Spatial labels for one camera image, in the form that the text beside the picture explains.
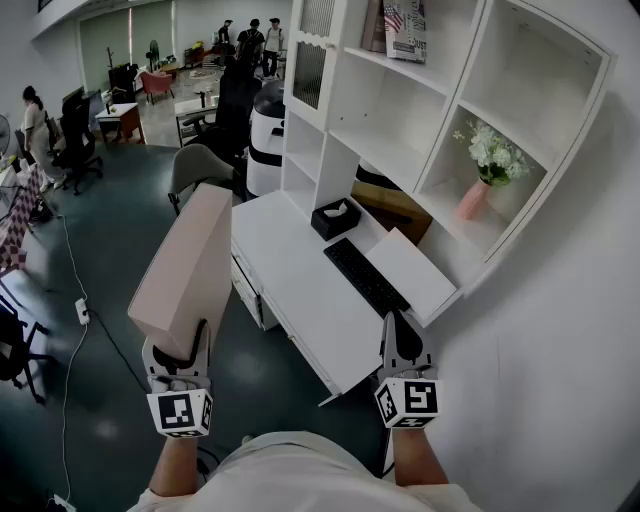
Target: person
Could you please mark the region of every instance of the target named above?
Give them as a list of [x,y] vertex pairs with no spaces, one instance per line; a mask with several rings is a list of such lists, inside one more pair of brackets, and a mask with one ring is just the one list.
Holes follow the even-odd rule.
[[25,136],[24,149],[31,153],[40,169],[45,174],[44,183],[40,188],[46,192],[53,184],[54,189],[64,184],[62,169],[55,167],[49,152],[49,128],[46,123],[46,112],[42,100],[36,95],[33,87],[28,86],[22,93],[22,99],[27,107],[22,123],[22,132]]
[[225,20],[224,25],[218,30],[218,44],[220,44],[220,67],[224,69],[224,60],[227,57],[227,48],[231,40],[229,39],[229,27],[233,20]]
[[264,78],[276,78],[276,69],[278,68],[278,52],[282,50],[284,36],[280,28],[280,20],[271,18],[271,28],[267,31],[266,43],[264,45],[264,56],[262,58],[262,71]]
[[256,65],[260,62],[264,36],[258,30],[260,20],[251,20],[251,28],[243,30],[238,36],[236,48],[236,60],[239,63],[240,71],[246,77],[252,78],[256,70]]
[[169,438],[129,512],[480,512],[449,484],[423,430],[394,430],[393,449],[395,484],[324,437],[265,434],[245,442],[197,490],[197,439]]

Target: tissue box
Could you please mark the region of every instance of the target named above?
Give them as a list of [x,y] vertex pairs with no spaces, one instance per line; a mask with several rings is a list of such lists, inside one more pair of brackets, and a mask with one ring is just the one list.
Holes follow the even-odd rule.
[[[337,210],[342,203],[347,205],[347,211],[338,217],[327,217],[326,210]],[[355,228],[360,222],[360,210],[348,199],[340,199],[335,203],[318,208],[311,215],[311,226],[323,240],[331,240],[351,228]]]
[[9,213],[13,198],[18,192],[18,186],[20,183],[13,167],[9,166],[0,172],[0,218]]

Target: white flowers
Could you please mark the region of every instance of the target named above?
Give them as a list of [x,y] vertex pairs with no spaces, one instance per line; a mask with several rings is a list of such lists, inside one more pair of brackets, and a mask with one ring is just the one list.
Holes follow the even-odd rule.
[[[469,154],[478,163],[482,181],[488,185],[506,185],[529,173],[522,151],[509,139],[480,119],[475,125],[468,120],[467,125],[471,128]],[[459,142],[466,140],[460,130],[453,132],[453,138]]]

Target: wooden desk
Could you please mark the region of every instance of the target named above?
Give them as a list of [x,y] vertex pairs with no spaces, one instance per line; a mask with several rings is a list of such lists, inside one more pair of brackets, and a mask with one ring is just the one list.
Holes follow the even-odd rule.
[[160,71],[164,71],[167,75],[171,75],[175,78],[178,76],[178,71],[180,71],[180,65],[177,62],[165,64],[160,68]]
[[119,123],[118,135],[116,135],[116,138],[112,142],[117,141],[120,138],[120,135],[124,137],[125,142],[129,142],[133,132],[137,129],[138,134],[140,135],[138,144],[146,144],[137,103],[112,105],[109,110],[105,109],[100,112],[96,116],[96,119],[100,123],[102,138],[105,142],[107,142],[107,125]]

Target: gray chair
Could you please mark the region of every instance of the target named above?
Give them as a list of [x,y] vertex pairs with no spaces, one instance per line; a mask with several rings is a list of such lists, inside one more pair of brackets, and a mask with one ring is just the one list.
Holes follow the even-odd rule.
[[180,215],[179,194],[189,185],[197,187],[201,182],[214,179],[217,185],[233,188],[233,167],[224,163],[202,144],[192,144],[182,148],[173,159],[173,175],[171,176],[171,192],[169,201],[176,215]]

